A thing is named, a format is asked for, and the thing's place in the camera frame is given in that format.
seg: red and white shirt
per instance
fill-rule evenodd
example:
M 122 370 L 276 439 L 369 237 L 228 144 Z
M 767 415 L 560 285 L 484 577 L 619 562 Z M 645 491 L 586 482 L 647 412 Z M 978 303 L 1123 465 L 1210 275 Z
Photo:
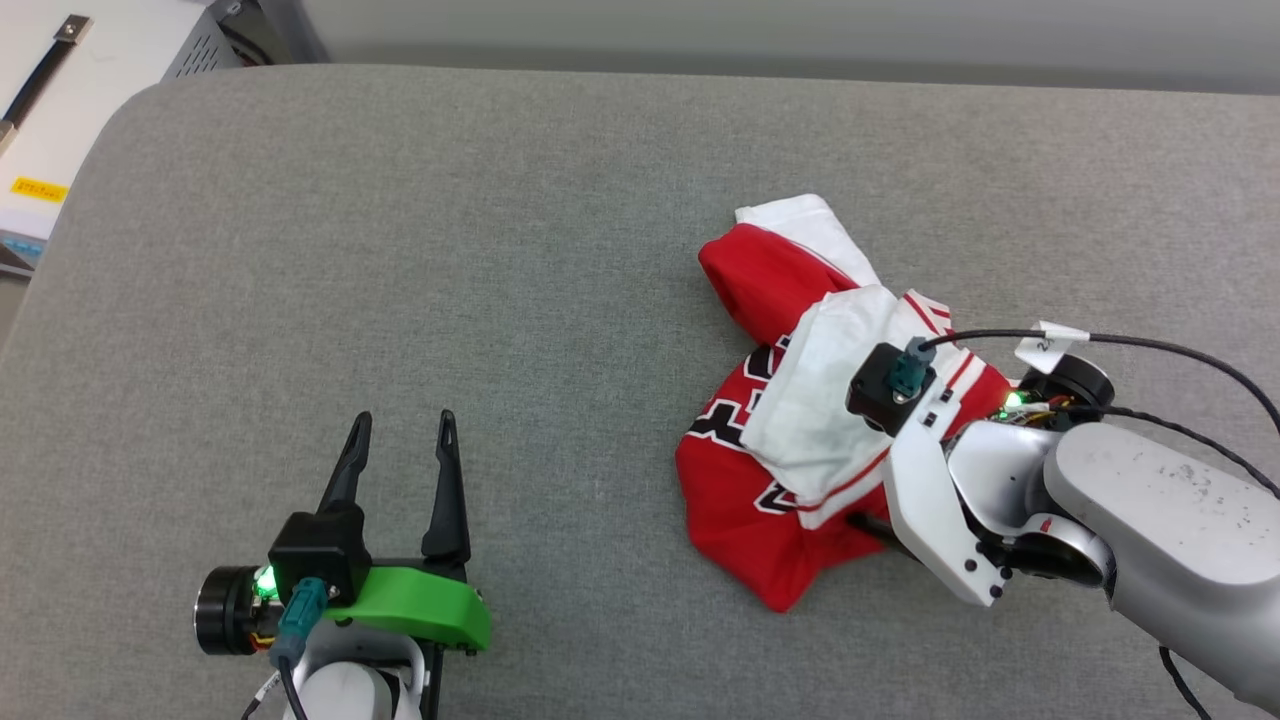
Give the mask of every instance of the red and white shirt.
M 797 217 L 804 222 L 796 222 Z M 869 352 L 882 341 L 902 346 L 914 336 L 948 333 L 951 318 L 945 306 L 919 293 L 897 300 L 878 287 L 870 264 L 817 196 L 744 209 L 739 218 L 790 238 L 740 223 L 699 252 L 724 307 L 760 347 L 730 374 L 694 420 L 676 450 L 676 468 L 690 539 L 765 605 L 783 612 L 823 569 L 882 550 L 846 518 L 864 512 L 888 519 L 882 464 L 891 442 L 844 411 L 844 388 L 852 372 L 845 377 L 845 370 L 832 374 L 828 368 L 819 377 L 822 373 L 806 370 L 800 361 L 814 350 L 782 366 L 792 334 L 803 337 L 805 347 L 817 347 L 831 334 L 813 334 L 814 324 L 842 323 L 840 313 L 854 309 L 878 320 L 860 325 L 867 337 L 845 332 L 844 342 L 864 345 Z M 809 232 L 814 227 L 819 232 Z M 828 299 L 828 293 L 838 295 Z M 824 305 L 833 316 L 823 316 Z M 808 328 L 801 319 L 809 322 Z M 954 433 L 998 409 L 1009 383 L 972 352 L 943 347 L 947 351 L 940 348 L 934 369 L 961 401 L 950 428 Z M 844 357 L 844 352 L 827 356 Z M 856 354 L 845 360 L 852 370 L 861 364 Z M 750 423 L 776 377 L 787 387 L 769 393 L 781 398 L 769 413 L 773 421 L 763 427 Z M 822 382 L 829 386 L 826 392 Z M 804 388 L 806 383 L 813 387 Z M 810 396 L 819 400 L 804 401 Z M 780 413 L 777 406 L 787 402 L 791 410 Z M 812 432 L 824 432 L 827 439 L 806 441 Z M 753 439 L 750 448 L 744 434 Z M 846 434 L 850 442 L 845 442 Z M 812 462 L 814 457 L 828 461 L 827 466 L 814 473 L 813 468 L 822 465 Z

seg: gray fabric table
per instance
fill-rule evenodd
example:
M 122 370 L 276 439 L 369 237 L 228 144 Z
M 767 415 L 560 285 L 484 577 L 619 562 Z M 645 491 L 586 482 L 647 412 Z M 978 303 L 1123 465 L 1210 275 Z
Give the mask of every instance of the gray fabric table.
M 957 327 L 1164 337 L 1280 392 L 1277 170 L 1265 97 L 379 67 L 147 91 L 0 359 L 0 717 L 238 716 L 268 670 L 197 650 L 205 573 L 261 559 L 365 409 L 370 547 L 413 552 L 442 407 L 495 628 L 444 717 L 1189 717 L 1100 593 L 1023 578 L 979 610 L 884 553 L 774 615 L 699 556 L 672 452 L 750 343 L 695 254 L 818 192 Z M 1091 357 L 1280 468 L 1212 372 Z

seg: black cable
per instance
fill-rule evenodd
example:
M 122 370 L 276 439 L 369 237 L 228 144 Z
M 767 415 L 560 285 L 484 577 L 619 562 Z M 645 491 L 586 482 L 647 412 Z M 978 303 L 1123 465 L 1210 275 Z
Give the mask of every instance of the black cable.
M 961 340 L 975 340 L 982 337 L 1044 337 L 1044 331 L 963 331 L 955 334 L 936 337 L 933 340 L 920 343 L 920 350 L 928 350 L 931 347 L 937 347 L 940 345 L 946 345 L 948 342 L 959 342 Z M 1231 365 L 1226 364 L 1207 352 L 1201 352 L 1199 350 L 1192 350 L 1190 347 L 1184 347 L 1181 345 L 1175 345 L 1172 342 L 1165 342 L 1162 340 L 1149 340 L 1144 337 L 1130 337 L 1123 334 L 1106 334 L 1106 333 L 1089 333 L 1089 342 L 1102 342 L 1108 345 L 1130 345 L 1135 347 L 1149 347 L 1152 350 L 1164 350 L 1165 352 L 1172 352 L 1175 355 L 1181 355 L 1183 357 L 1190 357 L 1192 360 L 1199 360 L 1206 365 L 1217 368 L 1219 370 L 1226 373 L 1235 382 L 1244 386 L 1262 407 L 1267 411 L 1267 416 L 1271 418 L 1271 423 L 1276 427 L 1276 432 L 1280 432 L 1280 410 L 1276 409 L 1275 402 L 1267 397 L 1267 393 L 1262 392 L 1262 388 L 1257 383 L 1251 380 L 1248 375 L 1236 370 Z
M 1240 457 L 1235 452 L 1231 452 L 1222 443 L 1217 442 L 1216 439 L 1213 439 L 1211 437 L 1202 436 L 1202 434 L 1197 433 L 1196 430 L 1188 428 L 1187 425 L 1179 425 L 1178 423 L 1174 423 L 1171 420 L 1165 420 L 1164 418 L 1152 415 L 1151 413 L 1143 413 L 1140 410 L 1130 410 L 1129 407 L 1116 407 L 1116 406 L 1112 406 L 1112 405 L 1108 405 L 1108 406 L 1098 406 L 1098 405 L 1070 405 L 1070 406 L 1066 406 L 1066 407 L 1055 407 L 1053 413 L 1065 413 L 1068 415 L 1071 415 L 1071 414 L 1076 414 L 1076 415 L 1119 415 L 1119 416 L 1123 416 L 1123 418 L 1133 418 L 1135 420 L 1143 420 L 1146 423 L 1152 423 L 1152 424 L 1160 425 L 1161 428 L 1166 428 L 1166 429 L 1174 430 L 1175 433 L 1181 433 L 1181 434 L 1184 434 L 1184 436 L 1194 439 L 1196 442 L 1201 442 L 1201 443 L 1207 445 L 1208 447 L 1212 447 L 1222 457 L 1226 457 L 1231 462 L 1235 462 L 1240 468 L 1244 468 L 1244 471 L 1248 473 L 1249 477 L 1252 477 L 1254 480 L 1257 480 L 1260 486 L 1262 486 L 1262 487 L 1267 488 L 1268 491 L 1271 491 L 1271 495 L 1276 496 L 1276 498 L 1280 500 L 1280 487 L 1276 487 L 1276 484 L 1274 482 L 1271 482 L 1271 478 L 1268 478 L 1265 474 L 1262 474 L 1261 470 L 1258 470 L 1252 464 L 1249 464 L 1249 461 L 1245 460 L 1244 457 Z
M 271 56 L 266 54 L 266 50 L 262 50 L 262 46 L 259 45 L 257 42 L 253 42 L 252 40 L 244 37 L 243 33 L 232 29 L 230 27 L 228 27 L 224 23 L 219 23 L 218 27 L 220 27 L 223 29 L 223 35 L 225 35 L 232 42 L 238 42 L 238 44 L 243 45 L 251 53 L 253 53 L 259 58 L 261 58 L 262 59 L 261 64 L 264 64 L 264 65 L 274 65 L 275 64 L 275 61 L 271 60 Z
M 302 711 L 302 698 L 298 697 L 298 688 L 293 684 L 293 664 L 289 659 L 280 659 L 280 682 L 284 684 L 284 696 L 289 698 L 289 710 L 297 720 L 307 720 L 307 714 Z
M 1204 706 L 1201 705 L 1198 700 L 1196 700 L 1196 693 L 1193 693 L 1192 689 L 1187 685 L 1187 680 L 1184 680 L 1183 674 L 1178 671 L 1178 666 L 1174 665 L 1174 657 L 1169 653 L 1169 648 L 1165 646 L 1160 646 L 1160 662 L 1161 665 L 1165 666 L 1165 670 L 1169 673 L 1169 676 L 1174 679 L 1174 687 L 1178 688 L 1179 694 L 1183 696 L 1183 700 L 1187 701 L 1187 705 L 1192 706 L 1192 710 L 1196 711 L 1196 715 L 1199 716 L 1199 720 L 1213 720 L 1212 717 L 1208 716 L 1208 711 L 1204 710 Z
M 266 700 L 266 693 L 271 692 L 271 689 L 278 684 L 280 684 L 280 674 L 278 671 L 271 673 L 271 676 L 262 683 L 262 687 L 253 694 L 253 700 L 250 701 L 248 707 L 246 707 L 244 712 L 241 714 L 241 720 L 248 720 L 250 716 L 253 715 L 253 712 L 256 712 L 262 705 L 262 701 Z
M 444 674 L 444 648 L 431 646 L 431 674 L 426 685 L 426 693 L 419 703 L 422 720 L 436 720 L 440 716 L 440 675 Z

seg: green bracket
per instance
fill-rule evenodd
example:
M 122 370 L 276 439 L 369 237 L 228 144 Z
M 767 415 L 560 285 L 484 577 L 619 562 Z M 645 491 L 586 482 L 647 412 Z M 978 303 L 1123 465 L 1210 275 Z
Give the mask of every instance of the green bracket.
M 372 568 L 356 603 L 330 607 L 324 616 L 456 650 L 489 647 L 489 609 L 475 588 L 413 568 Z

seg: cable connector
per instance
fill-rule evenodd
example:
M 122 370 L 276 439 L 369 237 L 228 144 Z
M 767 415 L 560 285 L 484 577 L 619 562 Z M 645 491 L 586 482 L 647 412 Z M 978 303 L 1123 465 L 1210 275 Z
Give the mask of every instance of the cable connector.
M 275 642 L 268 657 L 271 666 L 287 673 L 285 667 L 297 667 L 302 653 L 307 650 L 307 635 L 316 626 L 324 611 L 329 607 L 329 588 L 320 578 L 303 578 L 293 588 L 293 597 L 280 616 Z
M 893 391 L 895 402 L 901 405 L 920 395 L 925 370 L 937 355 L 937 348 L 925 346 L 923 337 L 913 337 L 911 342 L 906 343 L 906 348 L 888 374 L 888 387 Z

